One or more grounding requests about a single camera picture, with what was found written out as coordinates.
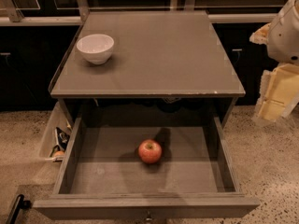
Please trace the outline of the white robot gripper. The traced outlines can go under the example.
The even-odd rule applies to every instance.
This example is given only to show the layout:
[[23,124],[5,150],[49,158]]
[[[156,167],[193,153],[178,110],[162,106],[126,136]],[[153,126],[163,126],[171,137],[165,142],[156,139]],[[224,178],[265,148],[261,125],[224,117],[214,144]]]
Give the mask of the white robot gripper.
[[250,37],[267,45],[268,56],[280,64],[264,70],[253,121],[266,126],[287,118],[299,103],[299,0],[288,0],[276,17]]

